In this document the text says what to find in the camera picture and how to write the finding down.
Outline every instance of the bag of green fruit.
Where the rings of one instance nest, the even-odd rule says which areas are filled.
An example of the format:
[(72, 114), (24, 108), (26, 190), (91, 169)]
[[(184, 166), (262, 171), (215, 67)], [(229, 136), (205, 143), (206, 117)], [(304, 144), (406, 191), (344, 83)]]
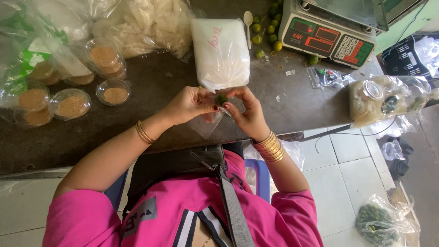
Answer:
[(407, 216), (413, 203), (396, 206), (372, 195), (358, 211), (357, 229), (377, 247), (419, 247), (421, 228)]

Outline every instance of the black crate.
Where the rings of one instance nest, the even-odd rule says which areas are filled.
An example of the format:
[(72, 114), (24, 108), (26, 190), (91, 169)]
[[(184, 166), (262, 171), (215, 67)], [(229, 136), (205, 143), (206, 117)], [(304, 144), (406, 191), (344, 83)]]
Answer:
[(385, 50), (382, 59), (390, 76), (424, 76), (427, 80), (432, 79), (428, 69), (419, 60), (411, 35), (400, 41), (396, 47)]

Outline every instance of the pink shirt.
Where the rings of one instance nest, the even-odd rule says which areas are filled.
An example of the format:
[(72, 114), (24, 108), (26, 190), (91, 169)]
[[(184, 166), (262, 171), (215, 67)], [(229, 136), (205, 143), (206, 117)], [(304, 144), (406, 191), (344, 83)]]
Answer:
[[(323, 247), (317, 213), (309, 191), (275, 193), (270, 205), (251, 194), (244, 161), (224, 151), (226, 175), (232, 179), (256, 246)], [(216, 177), (180, 177), (153, 185), (120, 222), (103, 193), (74, 190), (53, 200), (43, 247), (191, 246), (199, 217), (221, 247), (232, 247)]]

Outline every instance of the woman's left hand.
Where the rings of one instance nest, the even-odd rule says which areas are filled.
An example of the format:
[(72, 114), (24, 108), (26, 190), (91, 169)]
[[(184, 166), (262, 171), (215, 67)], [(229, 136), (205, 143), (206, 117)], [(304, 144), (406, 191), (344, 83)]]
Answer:
[[(210, 121), (211, 117), (209, 118), (208, 115), (220, 110), (217, 105), (211, 103), (202, 103), (198, 105), (198, 91), (198, 87), (185, 87), (163, 110), (161, 110), (160, 114), (169, 121), (170, 126), (183, 124), (201, 114), (206, 114), (207, 116), (203, 116), (203, 118), (206, 119), (206, 121)], [(201, 90), (202, 102), (204, 102), (204, 99), (207, 97), (212, 97), (213, 95), (215, 94), (203, 88)]]

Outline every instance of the gray countertop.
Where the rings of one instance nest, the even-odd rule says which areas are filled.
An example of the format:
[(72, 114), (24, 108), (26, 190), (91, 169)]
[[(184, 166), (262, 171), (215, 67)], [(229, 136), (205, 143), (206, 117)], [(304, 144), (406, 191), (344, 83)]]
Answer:
[[(271, 1), (258, 6), (252, 6), (249, 0), (192, 0), (191, 4), (204, 10), (208, 18), (238, 18), (245, 10), (265, 13)], [(260, 47), (269, 54), (271, 49), (265, 39)], [(254, 51), (255, 48), (250, 50), (251, 57)], [(285, 134), (349, 124), (348, 89), (313, 89), (305, 68), (305, 55), (295, 52), (295, 56), (285, 62), (284, 57), (291, 51), (284, 48), (276, 57), (270, 55), (270, 62), (260, 59), (251, 63), (248, 87), (261, 101), (269, 127), (276, 134)], [(279, 71), (277, 65), (282, 65), (283, 70)], [(343, 73), (352, 72), (325, 61), (318, 65)], [(193, 56), (185, 63), (169, 53), (151, 55), (129, 59), (127, 66), (132, 94), (120, 106), (111, 107), (99, 102), (95, 91), (97, 84), (103, 80), (97, 78), (92, 84), (81, 87), (92, 98), (91, 108), (85, 116), (70, 121), (54, 119), (45, 126), (29, 130), (0, 121), (0, 176), (74, 165), (103, 142), (134, 126), (137, 120), (145, 119), (165, 107), (183, 87), (198, 86)], [(286, 76), (285, 71), (292, 69), (295, 75)], [(166, 76), (166, 73), (171, 73), (172, 77)], [(369, 78), (370, 74), (382, 74), (376, 58), (351, 75), (361, 80)], [(59, 83), (50, 86), (50, 91), (54, 94), (65, 88), (68, 88), (67, 84)], [(208, 140), (188, 124), (182, 124), (167, 130), (148, 149), (148, 153), (244, 139), (248, 139), (248, 136), (241, 132), (232, 118), (225, 116)]]

